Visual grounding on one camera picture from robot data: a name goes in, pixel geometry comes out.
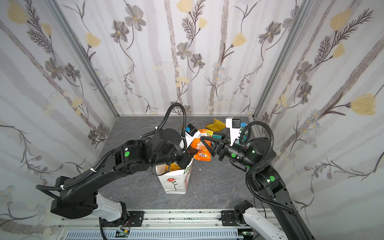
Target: black cable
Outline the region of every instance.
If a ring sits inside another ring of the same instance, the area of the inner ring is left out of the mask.
[[[261,202],[261,204],[262,204],[262,206],[263,206],[263,209],[264,209],[264,214],[265,214],[265,219],[266,219],[266,211],[265,211],[265,207],[264,207],[264,204],[263,204],[263,202],[262,201],[260,201]],[[255,196],[253,196],[253,204],[254,205],[256,205],[255,204]]]
[[[101,165],[104,163],[105,159],[107,159],[107,157],[112,154],[113,152],[115,152],[115,150],[110,150],[109,152],[107,152],[97,163],[96,165],[93,167],[93,170],[95,170],[96,172],[98,171],[98,169],[101,167]],[[70,184],[67,184],[67,185],[64,185],[63,188],[64,189],[69,189],[77,184],[79,184],[80,182],[90,178],[91,176],[93,176],[94,174],[96,174],[96,172],[93,172],[93,171],[89,171],[85,176],[83,176],[82,178],[80,178],[79,180],[73,182],[73,183],[70,183]],[[39,189],[40,191],[41,190],[47,190],[47,191],[60,191],[62,190],[61,187],[52,187],[52,186],[44,186],[44,185],[36,185],[36,188]]]
[[[154,167],[154,165],[153,165],[152,168],[151,168],[151,173],[152,173],[153,175],[156,175],[156,176],[163,176],[164,174],[166,174],[166,173],[168,173],[168,172],[170,171],[170,164],[167,164],[167,166],[168,166],[168,170],[167,170],[165,173],[160,174],[160,175],[157,175],[156,173],[153,173],[153,172],[152,172],[152,169],[153,169],[153,167]]]
[[[58,199],[58,198],[59,198],[59,196],[57,196],[56,194],[51,193],[50,191],[47,191],[47,190],[41,190],[41,189],[39,189],[39,190],[42,191],[43,193],[45,193],[46,195],[52,197],[52,198],[55,198],[55,199]]]
[[[181,108],[181,111],[183,112],[183,129],[181,130],[181,138],[183,139],[183,143],[184,143],[183,151],[185,151],[185,150],[187,149],[187,140],[185,139],[185,128],[186,128],[186,126],[187,126],[187,113],[186,113],[186,111],[185,111],[183,105],[181,105],[180,103],[173,103],[173,104],[171,104],[171,105],[169,106],[169,108],[168,108],[168,110],[167,110],[167,112],[166,112],[164,118],[163,118],[163,121],[161,122],[161,124],[158,126],[157,129],[161,129],[161,128],[164,127],[165,123],[166,123],[167,120],[168,120],[168,117],[169,117],[171,111],[172,111],[175,107],[179,107],[179,108]],[[156,130],[153,130],[153,131],[151,131],[151,132],[148,132],[148,133],[144,134],[143,136],[141,136],[140,139],[155,134]]]
[[[272,152],[273,150],[273,143],[275,141],[274,139],[274,136],[273,136],[273,132],[271,130],[271,128],[265,124],[264,122],[261,122],[261,121],[253,121],[251,123],[249,123],[248,125],[246,125],[246,127],[243,129],[243,131],[240,133],[240,137],[239,137],[239,143],[241,145],[243,145],[244,143],[247,143],[247,141],[249,140],[249,138],[246,139],[245,142],[242,141],[243,139],[243,136],[245,134],[246,131],[248,131],[248,137],[250,136],[250,133],[251,133],[251,127],[253,125],[260,125],[262,126],[268,133],[269,135],[269,146],[268,146],[268,149],[266,151],[266,153],[263,155],[263,157],[257,162],[255,163],[254,165],[252,165],[252,167],[248,170],[248,172],[245,174],[245,184],[248,188],[248,190],[260,201],[262,202],[265,202],[266,204],[269,204],[269,205],[272,205],[272,206],[275,206],[275,207],[278,207],[280,209],[283,209],[285,211],[288,211],[290,214],[292,214],[294,212],[294,210],[290,207],[287,207],[283,204],[280,204],[280,203],[277,203],[277,202],[272,202],[272,201],[268,201],[266,200],[265,198],[259,196],[252,188],[251,186],[251,181],[252,181],[252,174],[258,170],[258,166],[260,166],[261,164],[265,163],[265,160],[268,158],[269,154]]]
[[[243,168],[237,166],[237,165],[232,161],[232,159],[230,159],[229,162],[230,162],[235,168],[238,168],[238,169],[240,169],[240,170],[243,171],[243,172],[246,172],[246,171],[247,171],[247,168],[244,168],[244,169],[243,169]]]
[[[305,229],[304,229],[303,225],[301,224],[301,221],[299,220],[299,218],[297,217],[297,215],[295,215],[295,217],[297,218],[298,222],[300,223],[301,228],[303,229],[303,232],[304,232],[305,236],[306,236],[307,239],[309,240],[309,237],[308,237],[307,233],[305,232]]]
[[[108,240],[105,237],[105,234],[104,234],[104,231],[103,231],[103,227],[101,226],[101,217],[99,217],[99,226],[100,226],[101,237],[103,238],[103,240]]]

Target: floor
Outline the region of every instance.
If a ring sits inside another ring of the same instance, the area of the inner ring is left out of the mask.
[[[226,117],[215,117],[225,122]],[[158,126],[162,116],[119,117],[109,135],[103,154],[131,139],[139,139]],[[188,117],[187,124],[205,128],[213,117]],[[181,116],[169,117],[164,128],[180,132]],[[229,129],[222,130],[229,134]],[[157,176],[137,172],[118,179],[99,190],[113,201],[122,201],[127,209],[231,209],[243,200],[253,203],[253,196],[245,185],[245,173],[233,167],[228,159],[222,162],[217,157],[210,162],[194,161],[186,194],[165,194]],[[256,201],[256,208],[262,208]]]

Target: white paper bag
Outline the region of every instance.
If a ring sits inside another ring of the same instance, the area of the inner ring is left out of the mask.
[[[158,176],[163,185],[163,188],[168,194],[185,194],[188,189],[189,176],[192,170],[192,162],[186,167],[186,169],[179,169],[176,171],[168,172],[162,176]],[[163,174],[166,171],[167,165],[156,166],[156,173]]]

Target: yellow package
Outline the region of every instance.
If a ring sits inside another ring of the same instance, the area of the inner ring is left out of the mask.
[[[200,137],[212,137],[213,131],[208,129],[199,129]],[[206,143],[211,147],[211,141],[206,141]],[[211,161],[211,153],[207,150],[204,144],[201,142],[200,138],[195,138],[191,143],[191,146],[197,149],[199,152],[194,155],[194,159],[199,161]]]
[[[217,120],[214,118],[214,123],[210,123],[208,125],[206,125],[205,127],[208,128],[209,130],[212,130],[214,132],[220,132],[221,130],[223,130],[225,128],[225,123],[223,123],[222,121],[220,120]]]
[[[177,163],[172,163],[171,165],[170,165],[170,169],[169,169],[169,171],[170,172],[172,172],[172,171],[176,171],[176,170],[180,170],[181,168],[178,166],[178,164]]]

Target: floral wallpaper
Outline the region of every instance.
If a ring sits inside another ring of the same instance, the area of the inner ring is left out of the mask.
[[[119,114],[252,115],[301,1],[59,4]]]
[[[257,119],[316,239],[382,239],[382,1],[315,1]]]
[[[35,185],[88,169],[115,117],[44,1],[0,6],[0,235],[51,239],[60,218]]]

